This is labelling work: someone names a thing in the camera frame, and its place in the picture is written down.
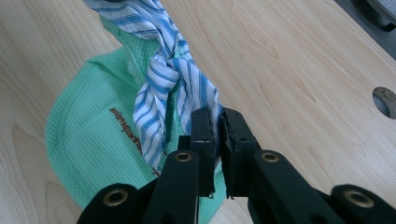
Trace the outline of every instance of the round hole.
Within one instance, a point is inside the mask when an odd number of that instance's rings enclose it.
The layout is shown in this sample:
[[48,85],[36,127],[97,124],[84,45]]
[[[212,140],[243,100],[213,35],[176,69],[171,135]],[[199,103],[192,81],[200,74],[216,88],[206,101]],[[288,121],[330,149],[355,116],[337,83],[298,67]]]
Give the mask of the round hole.
[[167,212],[161,217],[162,224],[174,224],[177,223],[177,213]]
[[103,203],[109,207],[117,206],[125,202],[127,198],[128,192],[125,189],[113,189],[105,195]]
[[262,159],[264,161],[269,161],[269,162],[277,162],[279,161],[279,157],[273,153],[265,152],[262,153]]
[[324,216],[316,214],[316,213],[311,214],[309,216],[309,221],[311,223],[315,223],[315,224],[326,224],[327,223],[327,220]]
[[191,154],[186,152],[180,152],[176,155],[177,161],[189,161],[191,160]]
[[386,117],[396,119],[396,94],[385,87],[373,90],[373,101],[376,108]]
[[359,207],[370,208],[374,206],[374,201],[371,198],[354,189],[344,191],[344,196],[348,201]]

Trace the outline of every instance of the striped cloth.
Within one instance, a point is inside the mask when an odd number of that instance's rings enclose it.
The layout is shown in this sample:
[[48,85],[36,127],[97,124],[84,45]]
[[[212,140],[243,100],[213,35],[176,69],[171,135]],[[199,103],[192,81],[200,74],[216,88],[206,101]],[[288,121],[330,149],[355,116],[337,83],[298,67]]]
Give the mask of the striped cloth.
[[140,38],[157,39],[161,44],[150,58],[146,83],[134,104],[134,123],[146,162],[159,169],[165,147],[166,100],[177,83],[177,110],[184,132],[191,134],[191,112],[207,107],[217,136],[222,110],[218,90],[195,65],[187,41],[161,3],[158,0],[84,2],[121,30]]

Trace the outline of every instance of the green mesh fabric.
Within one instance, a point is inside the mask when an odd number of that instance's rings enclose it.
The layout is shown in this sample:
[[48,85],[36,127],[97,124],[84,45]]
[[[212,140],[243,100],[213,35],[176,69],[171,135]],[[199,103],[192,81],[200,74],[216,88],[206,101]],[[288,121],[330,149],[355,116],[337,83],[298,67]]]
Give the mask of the green mesh fabric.
[[[159,44],[126,34],[110,21],[101,20],[123,47],[84,64],[56,100],[46,128],[49,161],[81,208],[108,185],[125,183],[139,189],[156,178],[110,109],[120,111],[131,133],[137,135],[132,119],[134,99],[144,83],[149,57]],[[177,88],[167,103],[168,153],[177,149],[178,137],[183,134],[176,93]],[[214,199],[200,200],[200,223],[207,223],[225,198],[219,168],[215,186]]]

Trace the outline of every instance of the wooden table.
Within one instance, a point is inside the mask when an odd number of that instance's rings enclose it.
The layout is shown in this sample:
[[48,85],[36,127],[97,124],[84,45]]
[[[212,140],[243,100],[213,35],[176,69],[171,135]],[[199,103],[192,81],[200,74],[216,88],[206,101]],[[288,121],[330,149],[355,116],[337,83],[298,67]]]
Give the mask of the wooden table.
[[[220,99],[263,148],[315,188],[350,183],[396,207],[396,120],[372,92],[396,91],[396,62],[332,0],[163,0]],[[0,4],[0,223],[75,223],[80,209],[47,158],[46,119],[91,56],[120,44],[80,0]],[[246,200],[214,223],[248,223]]]

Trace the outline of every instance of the green cloth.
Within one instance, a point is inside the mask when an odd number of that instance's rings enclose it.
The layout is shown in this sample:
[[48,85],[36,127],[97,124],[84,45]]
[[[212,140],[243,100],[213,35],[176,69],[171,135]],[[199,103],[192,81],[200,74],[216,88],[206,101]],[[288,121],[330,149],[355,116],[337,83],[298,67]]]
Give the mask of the green cloth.
[[[137,136],[132,119],[134,99],[159,43],[129,35],[112,22],[101,20],[123,47],[84,64],[56,100],[46,127],[49,161],[81,208],[108,185],[124,183],[139,189],[157,177],[110,109],[120,111],[131,133]],[[167,153],[177,149],[178,137],[184,134],[177,115],[176,93],[177,87],[167,102]],[[200,223],[209,222],[225,198],[220,166],[215,186],[214,199],[200,199]]]

